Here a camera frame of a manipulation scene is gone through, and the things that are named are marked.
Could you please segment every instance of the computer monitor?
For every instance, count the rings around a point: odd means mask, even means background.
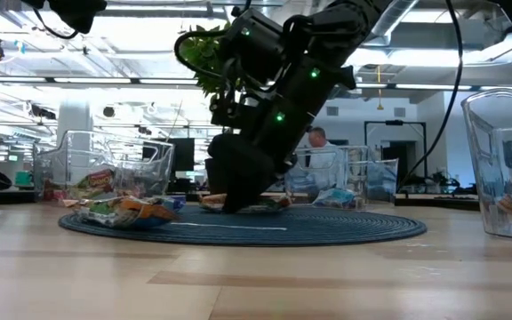
[[[155,141],[165,141],[165,139],[154,139]],[[195,139],[193,138],[174,138],[167,142],[173,144],[173,165],[172,172],[186,172],[195,170]],[[150,159],[155,154],[156,145],[153,143],[144,143],[143,159]],[[157,158],[161,157],[161,152],[157,153]]]
[[[195,139],[193,138],[174,138],[167,142],[175,146],[173,151],[173,170],[174,171],[194,171],[195,170]]]

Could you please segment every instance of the pile of snack bags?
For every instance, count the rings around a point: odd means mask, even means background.
[[[202,196],[199,198],[199,206],[209,212],[221,212],[222,206],[227,200],[227,194]],[[292,204],[290,197],[261,197],[258,203],[241,209],[238,213],[280,212]]]
[[[122,173],[108,168],[88,174],[66,189],[55,186],[52,198],[83,219],[109,228],[155,228],[179,218],[184,197],[144,197],[143,184],[133,179],[121,181]]]
[[[110,228],[155,228],[177,220],[183,199],[168,196],[138,199],[118,196],[106,200],[63,200],[83,219]]]

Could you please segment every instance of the wooden floor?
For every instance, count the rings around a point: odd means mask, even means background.
[[[0,206],[0,320],[512,319],[512,240],[475,212],[400,208],[424,236],[319,248],[152,244]]]

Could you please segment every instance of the wall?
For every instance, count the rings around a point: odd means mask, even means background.
[[[338,116],[326,115],[326,107],[339,107]],[[314,126],[325,129],[328,139],[348,140],[350,145],[364,145],[364,122],[394,120],[394,108],[406,108],[406,117],[400,118],[404,121],[416,121],[416,106],[408,99],[383,99],[384,110],[377,110],[379,101],[372,99],[368,101],[360,99],[336,99],[325,103],[325,107],[317,115]],[[380,146],[383,141],[388,140],[411,140],[420,139],[418,133],[409,126],[387,127],[382,124],[369,125],[369,145]],[[308,145],[308,137],[303,137],[300,147]]]
[[[466,130],[463,110],[461,109],[461,102],[474,94],[474,92],[458,93],[444,132],[448,142],[445,150],[448,173],[450,173],[452,178],[457,178],[463,187],[476,183],[471,164],[468,132]],[[446,108],[450,103],[451,97],[451,92],[444,93],[444,105]]]
[[[418,104],[418,121],[425,122],[427,128],[428,149],[437,136],[440,126],[445,116],[444,93],[438,92],[430,98]],[[446,150],[446,134],[438,141],[434,152],[428,157],[428,174],[442,171],[447,168],[447,150]]]

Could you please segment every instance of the pillar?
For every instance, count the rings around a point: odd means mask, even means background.
[[[65,133],[72,131],[92,131],[93,120],[89,101],[83,95],[68,93],[59,108],[59,126],[57,146],[60,164],[53,168],[55,183],[77,183],[88,174],[91,158],[92,136],[87,133],[70,133],[69,139],[63,139]]]

